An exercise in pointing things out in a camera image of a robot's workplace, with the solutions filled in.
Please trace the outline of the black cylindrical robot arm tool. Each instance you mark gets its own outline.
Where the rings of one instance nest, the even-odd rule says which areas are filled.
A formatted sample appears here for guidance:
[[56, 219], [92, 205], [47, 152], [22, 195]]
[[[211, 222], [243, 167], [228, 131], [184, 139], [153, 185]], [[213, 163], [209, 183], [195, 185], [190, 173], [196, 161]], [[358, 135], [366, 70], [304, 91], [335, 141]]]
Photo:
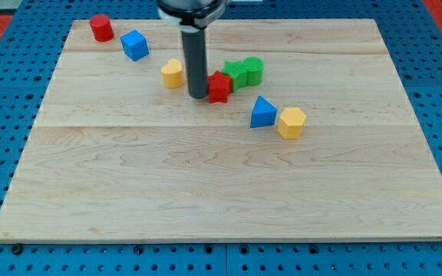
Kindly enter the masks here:
[[227, 0], [157, 0], [159, 16], [179, 28], [188, 92], [194, 99], [208, 95], [205, 30], [226, 10]]

